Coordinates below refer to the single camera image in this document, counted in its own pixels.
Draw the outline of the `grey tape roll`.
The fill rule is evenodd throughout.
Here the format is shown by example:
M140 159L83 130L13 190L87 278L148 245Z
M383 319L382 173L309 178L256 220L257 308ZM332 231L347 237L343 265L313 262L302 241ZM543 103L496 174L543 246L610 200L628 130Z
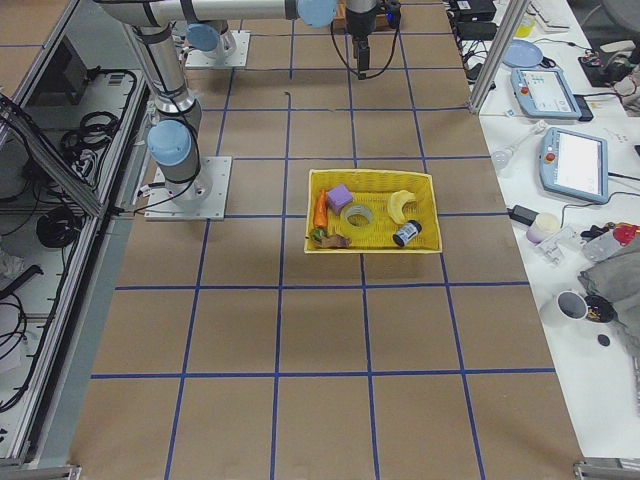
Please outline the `grey tape roll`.
M365 230L374 225L375 216L367 206L352 204L342 210L341 221L349 229Z

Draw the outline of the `purple foam cube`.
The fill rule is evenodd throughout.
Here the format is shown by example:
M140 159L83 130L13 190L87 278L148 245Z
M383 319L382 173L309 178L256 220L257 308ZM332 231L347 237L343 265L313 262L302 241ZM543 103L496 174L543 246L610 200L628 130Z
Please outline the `purple foam cube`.
M339 184L327 192L328 206L335 215L339 215L353 199L352 192L344 184Z

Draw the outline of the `blue plate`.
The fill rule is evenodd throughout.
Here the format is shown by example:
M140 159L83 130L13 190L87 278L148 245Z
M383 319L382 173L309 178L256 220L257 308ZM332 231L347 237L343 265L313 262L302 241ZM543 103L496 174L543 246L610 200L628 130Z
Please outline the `blue plate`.
M509 44L502 63L511 68L533 68L543 61L540 48L532 42L513 39Z

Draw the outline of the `yellow toy banana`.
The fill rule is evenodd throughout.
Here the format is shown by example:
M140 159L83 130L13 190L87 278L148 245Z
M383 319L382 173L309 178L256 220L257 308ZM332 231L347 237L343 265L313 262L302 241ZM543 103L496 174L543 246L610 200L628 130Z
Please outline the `yellow toy banana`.
M387 202L387 213L397 225L403 225L406 217L403 209L406 204L415 203L416 194L408 190L400 190L392 193Z

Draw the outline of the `yellow cup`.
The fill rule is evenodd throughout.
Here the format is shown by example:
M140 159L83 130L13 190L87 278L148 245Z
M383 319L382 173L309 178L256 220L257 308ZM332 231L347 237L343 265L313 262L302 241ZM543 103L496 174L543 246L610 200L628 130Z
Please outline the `yellow cup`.
M520 20L514 37L518 39L528 38L534 30L536 25L536 16L529 12L526 12Z

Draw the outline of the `yellow woven basket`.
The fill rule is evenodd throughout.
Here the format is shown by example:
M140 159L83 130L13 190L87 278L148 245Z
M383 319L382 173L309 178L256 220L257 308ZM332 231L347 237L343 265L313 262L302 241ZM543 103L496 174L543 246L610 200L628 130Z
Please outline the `yellow woven basket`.
M325 208L326 225L319 226L319 200L327 201L331 190L344 187L352 200L343 207ZM401 191L412 194L399 199L404 222L413 220L421 231L405 246L393 235L402 225L390 214L391 197ZM397 170L312 170L308 177L308 209L304 252L307 254L432 254L442 251L432 177Z

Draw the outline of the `light bulb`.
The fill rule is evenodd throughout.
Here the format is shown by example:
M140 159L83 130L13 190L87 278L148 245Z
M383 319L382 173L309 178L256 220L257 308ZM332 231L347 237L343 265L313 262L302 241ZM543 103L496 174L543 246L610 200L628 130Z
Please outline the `light bulb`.
M509 164L511 158L515 155L515 153L519 150L524 142L526 142L530 138L533 138L534 136L544 133L547 128L547 122L545 120L539 120L534 125L532 125L523 135L512 141L509 145L501 147L500 149L494 151L491 154L491 161L494 168L498 172L504 170Z

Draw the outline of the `orange toy carrot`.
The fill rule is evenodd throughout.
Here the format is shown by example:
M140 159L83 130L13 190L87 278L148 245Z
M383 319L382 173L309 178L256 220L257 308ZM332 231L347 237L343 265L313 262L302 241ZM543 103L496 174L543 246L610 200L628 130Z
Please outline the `orange toy carrot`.
M315 228L327 228L328 227L328 213L327 213L327 191L322 189L316 199L314 213L313 213L313 226Z

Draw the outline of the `upper teach pendant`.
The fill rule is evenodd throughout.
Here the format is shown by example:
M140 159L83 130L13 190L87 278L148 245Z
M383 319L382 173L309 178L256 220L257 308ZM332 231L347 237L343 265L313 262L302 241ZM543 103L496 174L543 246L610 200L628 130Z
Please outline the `upper teach pendant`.
M531 118L578 120L582 111L559 69L514 68L510 82L521 110Z

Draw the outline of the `teach pendant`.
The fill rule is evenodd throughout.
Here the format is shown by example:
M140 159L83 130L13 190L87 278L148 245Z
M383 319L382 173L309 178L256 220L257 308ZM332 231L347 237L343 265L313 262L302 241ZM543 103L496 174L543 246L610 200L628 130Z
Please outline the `teach pendant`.
M510 82L521 110L531 118L578 120L582 111L559 69L514 68Z
M605 139L552 127L544 135L539 176L549 192L604 204L608 189L608 143Z

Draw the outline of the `black labelled can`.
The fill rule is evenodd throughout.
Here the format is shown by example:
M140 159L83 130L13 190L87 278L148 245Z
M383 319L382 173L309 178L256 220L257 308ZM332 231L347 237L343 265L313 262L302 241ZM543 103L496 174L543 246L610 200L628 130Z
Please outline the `black labelled can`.
M423 227L418 221L409 220L392 235L392 240L398 247L404 248L417 237L422 230Z

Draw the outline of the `brown toy piece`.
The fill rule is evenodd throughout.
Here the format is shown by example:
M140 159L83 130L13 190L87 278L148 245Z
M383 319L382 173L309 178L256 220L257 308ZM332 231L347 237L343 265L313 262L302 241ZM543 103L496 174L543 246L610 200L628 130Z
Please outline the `brown toy piece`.
M329 234L321 227L314 228L309 236L313 245L322 249L347 249L351 244L348 238L336 233Z

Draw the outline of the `black power adapter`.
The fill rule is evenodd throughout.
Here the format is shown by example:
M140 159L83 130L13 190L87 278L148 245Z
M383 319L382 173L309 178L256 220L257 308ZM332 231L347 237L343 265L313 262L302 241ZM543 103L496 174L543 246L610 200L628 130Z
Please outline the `black power adapter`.
M514 205L508 208L507 213L511 220L526 225L527 227L531 226L539 215L538 212L521 205Z

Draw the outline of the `lower teach pendant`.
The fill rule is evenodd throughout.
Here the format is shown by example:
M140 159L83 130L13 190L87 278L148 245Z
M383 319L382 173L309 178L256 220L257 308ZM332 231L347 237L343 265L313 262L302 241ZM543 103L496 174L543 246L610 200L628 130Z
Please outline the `lower teach pendant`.
M552 127L544 135L539 176L549 192L604 204L608 189L608 143L605 139Z

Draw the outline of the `white lilac cup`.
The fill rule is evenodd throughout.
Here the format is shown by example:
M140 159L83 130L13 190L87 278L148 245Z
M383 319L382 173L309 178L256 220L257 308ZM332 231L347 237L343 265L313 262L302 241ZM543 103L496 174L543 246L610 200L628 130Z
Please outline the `white lilac cup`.
M559 229L560 220L557 216L551 213L538 213L527 229L526 238L534 244L539 244L554 235Z

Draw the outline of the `clear plastic part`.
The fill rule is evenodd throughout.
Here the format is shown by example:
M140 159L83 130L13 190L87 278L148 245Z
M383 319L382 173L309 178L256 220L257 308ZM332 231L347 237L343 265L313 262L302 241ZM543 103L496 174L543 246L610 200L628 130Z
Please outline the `clear plastic part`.
M552 266L559 266L565 259L565 251L578 251L583 239L572 226L564 226L536 246L537 252Z

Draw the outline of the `red toy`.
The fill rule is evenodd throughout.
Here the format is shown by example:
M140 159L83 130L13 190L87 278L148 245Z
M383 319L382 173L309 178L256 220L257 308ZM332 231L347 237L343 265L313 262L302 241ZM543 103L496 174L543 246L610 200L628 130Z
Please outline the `red toy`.
M621 247L629 245L638 235L639 226L628 223L617 224L613 230L614 239Z

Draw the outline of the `white mug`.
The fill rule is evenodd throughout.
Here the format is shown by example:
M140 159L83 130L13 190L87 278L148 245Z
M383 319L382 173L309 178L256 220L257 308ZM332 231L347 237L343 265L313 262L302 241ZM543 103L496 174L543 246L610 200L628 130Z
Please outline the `white mug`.
M579 293L565 290L547 301L539 314L546 326L567 327L587 319L588 305Z

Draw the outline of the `grey cloth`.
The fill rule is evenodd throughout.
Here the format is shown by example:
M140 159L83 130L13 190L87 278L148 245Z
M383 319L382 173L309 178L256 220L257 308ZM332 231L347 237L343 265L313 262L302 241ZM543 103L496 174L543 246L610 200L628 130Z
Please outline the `grey cloth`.
M625 348L639 358L639 245L622 248L582 271L578 279L588 294L612 304Z

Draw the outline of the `black bowl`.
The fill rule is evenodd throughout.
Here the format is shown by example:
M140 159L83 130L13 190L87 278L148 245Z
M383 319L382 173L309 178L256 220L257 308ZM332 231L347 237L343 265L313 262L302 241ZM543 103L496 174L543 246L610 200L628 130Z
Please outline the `black bowl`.
M610 323L617 318L613 305L602 296L587 295L585 303L587 305L586 319L591 322Z

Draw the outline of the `black round lid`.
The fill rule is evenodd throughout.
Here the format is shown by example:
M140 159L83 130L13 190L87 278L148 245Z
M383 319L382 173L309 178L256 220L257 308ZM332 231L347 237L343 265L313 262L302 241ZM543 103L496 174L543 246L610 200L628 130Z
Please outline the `black round lid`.
M611 340L606 334L599 334L597 336L597 342L603 347L608 347L611 345Z

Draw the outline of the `aluminium frame post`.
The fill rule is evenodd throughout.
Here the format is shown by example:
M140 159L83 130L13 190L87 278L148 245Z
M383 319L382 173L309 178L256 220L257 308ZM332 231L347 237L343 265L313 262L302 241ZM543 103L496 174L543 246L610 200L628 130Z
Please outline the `aluminium frame post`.
M468 108L472 114L478 114L480 112L501 62L529 4L530 2L527 0L511 0L508 3L483 67L471 91Z

